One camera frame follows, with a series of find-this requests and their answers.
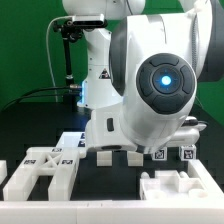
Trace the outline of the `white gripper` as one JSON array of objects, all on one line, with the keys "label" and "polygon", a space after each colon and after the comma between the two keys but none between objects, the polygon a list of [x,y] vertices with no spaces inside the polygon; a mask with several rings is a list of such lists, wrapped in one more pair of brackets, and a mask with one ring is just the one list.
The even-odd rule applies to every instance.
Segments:
[{"label": "white gripper", "polygon": [[119,112],[119,108],[99,108],[91,112],[85,127],[85,146],[89,151],[137,150],[121,130]]}]

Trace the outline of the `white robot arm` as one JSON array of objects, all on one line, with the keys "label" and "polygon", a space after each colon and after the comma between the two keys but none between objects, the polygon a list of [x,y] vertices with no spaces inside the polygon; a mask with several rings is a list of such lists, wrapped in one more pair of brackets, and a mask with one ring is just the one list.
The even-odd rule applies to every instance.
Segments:
[{"label": "white robot arm", "polygon": [[89,150],[152,154],[195,144],[200,81],[224,76],[220,0],[179,0],[180,13],[146,15],[146,0],[62,0],[88,42],[83,106]]}]

